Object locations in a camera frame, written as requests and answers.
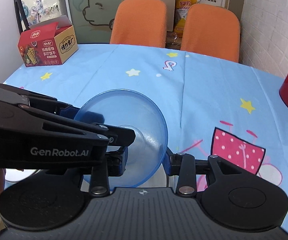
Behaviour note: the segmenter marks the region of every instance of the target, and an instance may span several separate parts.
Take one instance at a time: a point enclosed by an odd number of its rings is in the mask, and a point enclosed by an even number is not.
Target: yellow snack bag
[[[173,32],[181,38],[189,8],[196,4],[197,0],[175,0],[175,24]]]

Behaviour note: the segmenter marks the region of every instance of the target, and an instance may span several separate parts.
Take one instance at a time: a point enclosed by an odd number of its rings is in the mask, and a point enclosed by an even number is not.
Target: table
[[[234,62],[185,51],[88,44],[63,65],[16,70],[5,83],[81,107],[111,89],[138,91],[161,109],[168,146],[196,159],[211,152],[288,195],[288,108],[283,80]],[[198,177],[198,189],[205,178]],[[288,231],[288,214],[282,227]]]

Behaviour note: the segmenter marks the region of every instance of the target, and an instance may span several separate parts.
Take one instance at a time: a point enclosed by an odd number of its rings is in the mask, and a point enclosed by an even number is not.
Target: orange chair
[[[181,50],[239,62],[239,20],[221,7],[193,5],[187,14]]]
[[[110,44],[165,48],[166,5],[161,0],[125,0],[116,12]]]

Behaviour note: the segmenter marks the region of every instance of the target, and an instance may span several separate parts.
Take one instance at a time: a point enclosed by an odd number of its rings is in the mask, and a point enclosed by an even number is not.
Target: red biscuit box
[[[74,26],[57,17],[21,33],[18,49],[26,67],[61,65],[78,50]]]

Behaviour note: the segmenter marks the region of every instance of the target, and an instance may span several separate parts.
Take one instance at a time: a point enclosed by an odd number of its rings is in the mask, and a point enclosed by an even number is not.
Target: blue rim
[[[150,99],[148,98],[147,96],[141,94],[140,92],[137,92],[137,91],[134,91],[134,90],[129,90],[129,89],[113,89],[113,90],[108,90],[108,91],[105,91],[105,92],[102,92],[94,97],[92,97],[90,100],[88,100],[82,107],[81,109],[86,106],[90,101],[93,101],[93,100],[96,100],[98,99],[99,97],[101,97],[102,95],[106,94],[106,93],[112,93],[112,92],[117,92],[117,91],[125,91],[127,93],[130,93],[131,95],[134,96],[134,94],[136,94],[137,96],[139,97],[142,97],[144,98],[145,100],[147,100],[151,106],[156,110],[156,113],[159,114],[159,117],[160,117],[160,120],[161,122],[164,124],[164,131],[165,131],[165,144],[164,144],[164,148],[163,148],[163,154],[161,156],[161,159],[160,159],[160,162],[159,164],[153,169],[153,171],[145,178],[143,179],[141,182],[133,185],[133,186],[129,186],[129,187],[138,187],[139,185],[142,185],[144,182],[148,181],[154,174],[155,172],[159,169],[159,167],[161,166],[162,164],[162,161],[164,159],[164,156],[166,154],[166,150],[167,150],[167,144],[168,144],[168,130],[167,130],[167,124],[166,124],[166,121],[165,121],[165,118],[161,112],[161,110],[157,107],[157,105]]]

